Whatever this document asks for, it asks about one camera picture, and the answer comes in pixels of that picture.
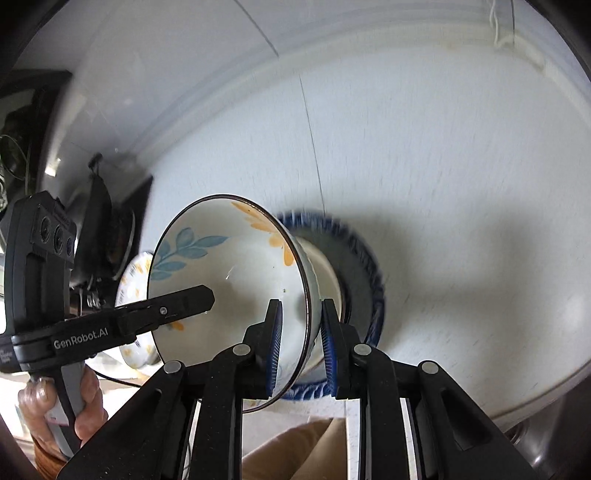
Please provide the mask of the person's left hand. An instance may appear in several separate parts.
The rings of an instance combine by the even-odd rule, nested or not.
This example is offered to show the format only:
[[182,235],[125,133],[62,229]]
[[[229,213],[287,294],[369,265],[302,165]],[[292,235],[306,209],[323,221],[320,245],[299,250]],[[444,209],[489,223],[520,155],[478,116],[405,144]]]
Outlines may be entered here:
[[71,411],[68,398],[59,398],[62,384],[50,377],[29,380],[18,392],[18,406],[32,439],[44,454],[59,460],[70,458],[108,419],[98,377],[87,366],[80,373],[74,399],[78,413]]

